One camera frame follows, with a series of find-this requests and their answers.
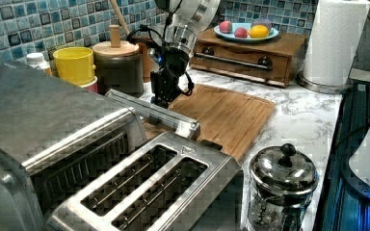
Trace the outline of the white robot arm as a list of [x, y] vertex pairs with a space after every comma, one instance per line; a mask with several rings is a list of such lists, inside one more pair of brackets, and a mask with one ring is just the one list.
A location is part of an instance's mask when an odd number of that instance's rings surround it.
[[219, 21], [221, 1], [155, 0], [169, 16], [160, 43], [148, 49], [148, 56], [158, 64], [158, 70], [150, 73], [152, 104], [168, 108], [180, 94], [192, 94], [194, 83], [186, 69], [198, 34]]

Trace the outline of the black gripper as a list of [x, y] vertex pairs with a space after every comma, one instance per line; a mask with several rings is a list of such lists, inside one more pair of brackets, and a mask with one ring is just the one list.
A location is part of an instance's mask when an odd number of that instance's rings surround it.
[[[191, 95], [191, 77], [186, 71], [189, 55], [176, 48], [153, 48], [149, 52], [150, 58], [158, 63], [157, 71], [150, 72], [151, 91], [153, 96], [150, 102], [167, 109], [169, 104], [180, 94]], [[178, 83], [179, 78], [185, 75], [188, 81], [187, 90], [182, 90]]]

